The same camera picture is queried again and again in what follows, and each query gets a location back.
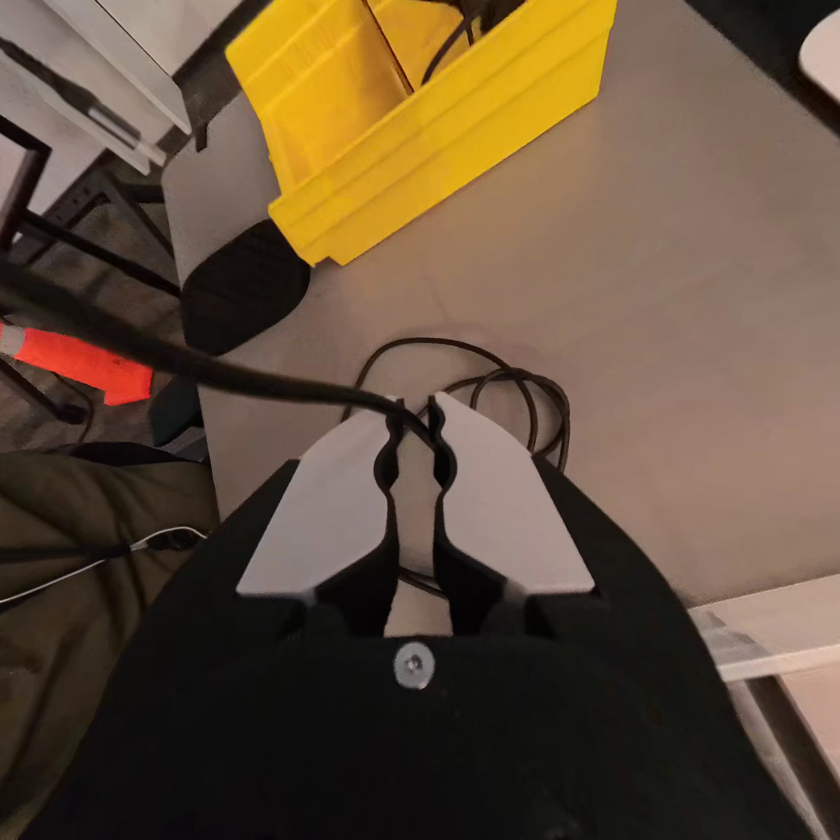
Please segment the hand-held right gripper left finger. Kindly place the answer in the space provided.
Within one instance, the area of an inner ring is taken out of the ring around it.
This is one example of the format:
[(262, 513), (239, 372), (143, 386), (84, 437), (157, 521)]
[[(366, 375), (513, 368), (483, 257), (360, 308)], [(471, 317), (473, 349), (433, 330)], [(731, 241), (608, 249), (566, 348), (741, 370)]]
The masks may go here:
[(387, 620), (400, 574), (392, 487), (403, 435), (399, 419), (361, 411), (294, 461), (236, 592)]

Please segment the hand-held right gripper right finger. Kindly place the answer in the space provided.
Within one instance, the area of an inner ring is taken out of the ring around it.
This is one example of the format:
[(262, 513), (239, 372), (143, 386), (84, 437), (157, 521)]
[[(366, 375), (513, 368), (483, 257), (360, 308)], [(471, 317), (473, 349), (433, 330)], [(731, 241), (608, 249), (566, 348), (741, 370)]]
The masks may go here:
[(534, 456), (506, 429), (437, 392), (434, 577), (453, 621), (484, 621), (499, 603), (589, 595), (595, 582)]

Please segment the thin black cable small plug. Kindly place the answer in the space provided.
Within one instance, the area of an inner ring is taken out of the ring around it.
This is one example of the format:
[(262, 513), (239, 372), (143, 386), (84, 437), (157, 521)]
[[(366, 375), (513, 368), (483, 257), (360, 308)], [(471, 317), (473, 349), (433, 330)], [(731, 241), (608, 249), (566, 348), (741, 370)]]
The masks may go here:
[[(68, 331), (73, 337), (157, 371), (183, 375), (199, 385), (239, 396), (273, 402), (350, 407), (357, 413), (371, 411), (393, 417), (404, 424), (404, 433), (414, 433), (434, 451), (428, 427), (428, 402), (425, 413), (416, 415), (402, 402), (358, 387), (268, 374), (215, 359), (182, 345), (151, 337), (68, 290), (4, 260), (2, 294), (21, 309)], [(527, 450), (534, 456), (538, 469), (543, 467), (544, 458), (533, 449)]]

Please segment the yellow plastic bin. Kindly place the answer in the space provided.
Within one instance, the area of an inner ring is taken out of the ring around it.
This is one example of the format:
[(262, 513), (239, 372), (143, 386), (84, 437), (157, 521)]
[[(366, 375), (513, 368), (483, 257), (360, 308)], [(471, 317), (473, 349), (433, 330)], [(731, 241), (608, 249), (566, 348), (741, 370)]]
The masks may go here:
[(610, 1), (271, 2), (225, 55), (264, 134), (268, 214), (345, 266), (594, 100)]

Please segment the black quilted cushion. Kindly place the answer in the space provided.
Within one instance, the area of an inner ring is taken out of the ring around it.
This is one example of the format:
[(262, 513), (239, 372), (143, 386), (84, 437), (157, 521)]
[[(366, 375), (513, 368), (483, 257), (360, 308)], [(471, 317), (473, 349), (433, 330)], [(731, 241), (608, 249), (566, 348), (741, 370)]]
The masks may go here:
[(211, 356), (235, 350), (289, 316), (312, 268), (278, 226), (263, 219), (198, 265), (181, 295), (185, 344)]

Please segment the orange floor cone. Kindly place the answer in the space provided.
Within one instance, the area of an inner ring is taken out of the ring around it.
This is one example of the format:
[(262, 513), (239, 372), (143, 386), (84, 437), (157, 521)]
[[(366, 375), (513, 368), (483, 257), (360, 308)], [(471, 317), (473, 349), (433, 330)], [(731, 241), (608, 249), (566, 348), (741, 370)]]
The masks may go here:
[(100, 391), (107, 406), (151, 398), (150, 367), (70, 336), (2, 324), (1, 353)]

